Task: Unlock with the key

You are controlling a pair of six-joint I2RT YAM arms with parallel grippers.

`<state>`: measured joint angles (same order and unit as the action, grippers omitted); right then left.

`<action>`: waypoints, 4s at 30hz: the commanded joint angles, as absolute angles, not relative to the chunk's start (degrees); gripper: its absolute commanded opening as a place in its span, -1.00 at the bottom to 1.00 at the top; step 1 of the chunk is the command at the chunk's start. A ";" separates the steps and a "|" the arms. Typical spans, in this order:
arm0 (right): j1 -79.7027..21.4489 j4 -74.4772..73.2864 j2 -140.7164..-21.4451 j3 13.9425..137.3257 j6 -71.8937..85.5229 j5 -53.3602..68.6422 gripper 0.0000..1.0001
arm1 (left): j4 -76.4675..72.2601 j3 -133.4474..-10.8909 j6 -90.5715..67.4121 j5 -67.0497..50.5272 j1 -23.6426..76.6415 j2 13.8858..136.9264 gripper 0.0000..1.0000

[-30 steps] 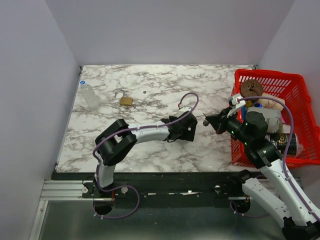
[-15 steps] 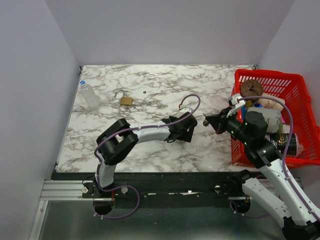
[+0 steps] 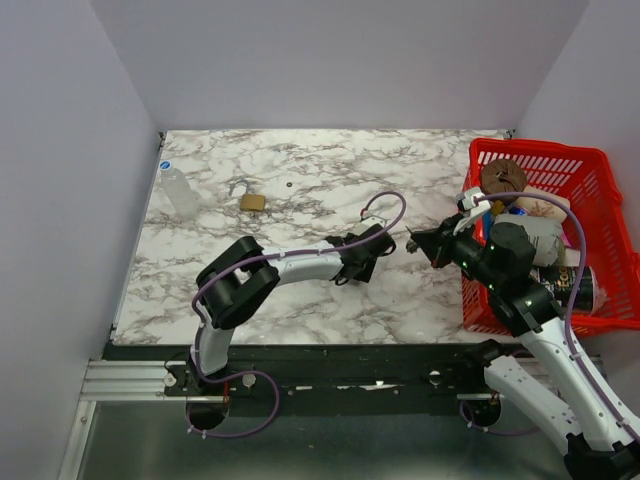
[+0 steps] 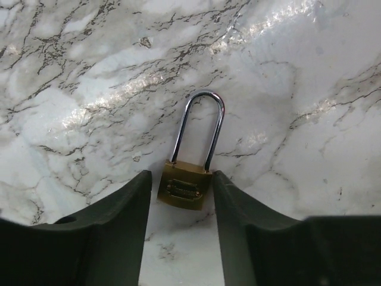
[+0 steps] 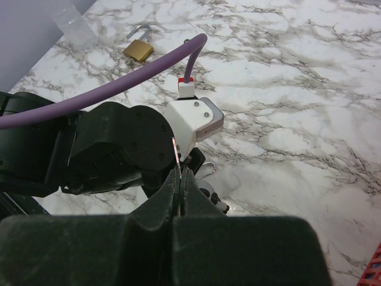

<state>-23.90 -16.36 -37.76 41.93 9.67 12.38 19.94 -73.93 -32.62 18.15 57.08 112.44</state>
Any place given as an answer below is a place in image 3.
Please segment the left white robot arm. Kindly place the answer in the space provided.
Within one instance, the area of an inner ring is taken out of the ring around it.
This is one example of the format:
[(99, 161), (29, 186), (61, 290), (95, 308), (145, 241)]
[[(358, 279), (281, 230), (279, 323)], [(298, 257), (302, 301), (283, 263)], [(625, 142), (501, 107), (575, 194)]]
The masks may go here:
[(200, 324), (188, 384), (201, 395), (220, 387), (235, 329), (250, 320), (276, 288), (310, 280), (337, 286), (367, 283), (377, 260), (395, 249), (391, 235), (375, 221), (305, 247), (264, 248), (252, 236), (235, 241), (196, 277), (192, 308)]

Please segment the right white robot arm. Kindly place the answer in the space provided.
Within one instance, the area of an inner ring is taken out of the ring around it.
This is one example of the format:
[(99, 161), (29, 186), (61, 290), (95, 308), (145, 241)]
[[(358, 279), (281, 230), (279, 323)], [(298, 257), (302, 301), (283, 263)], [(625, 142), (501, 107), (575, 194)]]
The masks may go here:
[(457, 225), (456, 214), (434, 229), (413, 231), (409, 252), (435, 268), (450, 263), (489, 291), (494, 316), (544, 367), (552, 393), (504, 347), (486, 341), (460, 367), (469, 390), (487, 387), (520, 409), (556, 446), (574, 479), (633, 479), (639, 474), (639, 419), (613, 392), (573, 333), (551, 292), (531, 275), (535, 248), (523, 227), (500, 223), (486, 244)]

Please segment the large brass padlock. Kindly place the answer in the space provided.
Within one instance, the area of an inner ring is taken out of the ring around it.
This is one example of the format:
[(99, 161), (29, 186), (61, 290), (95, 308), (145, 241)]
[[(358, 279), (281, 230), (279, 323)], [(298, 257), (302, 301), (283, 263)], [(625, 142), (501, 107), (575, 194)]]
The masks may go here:
[(239, 209), (243, 212), (263, 212), (266, 207), (266, 197), (252, 192), (251, 183), (246, 179), (238, 179), (230, 185), (229, 195), (243, 186), (244, 193), (240, 197)]

